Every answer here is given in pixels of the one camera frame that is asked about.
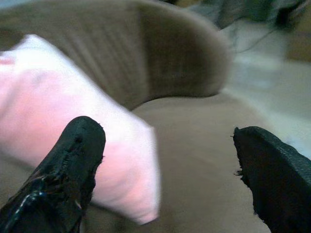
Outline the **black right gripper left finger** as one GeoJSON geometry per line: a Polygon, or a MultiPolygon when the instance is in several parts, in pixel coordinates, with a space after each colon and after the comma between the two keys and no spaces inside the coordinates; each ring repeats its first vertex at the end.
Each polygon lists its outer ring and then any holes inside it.
{"type": "Polygon", "coordinates": [[[3,233],[77,233],[103,159],[105,132],[87,116],[68,123],[56,144],[0,210],[3,233]]]}

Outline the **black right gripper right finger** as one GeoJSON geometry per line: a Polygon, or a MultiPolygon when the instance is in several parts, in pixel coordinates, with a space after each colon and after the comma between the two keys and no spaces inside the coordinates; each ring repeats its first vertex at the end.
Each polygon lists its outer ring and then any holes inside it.
{"type": "Polygon", "coordinates": [[[233,141],[255,214],[273,233],[309,233],[310,159],[257,126],[235,128],[233,141]]]}

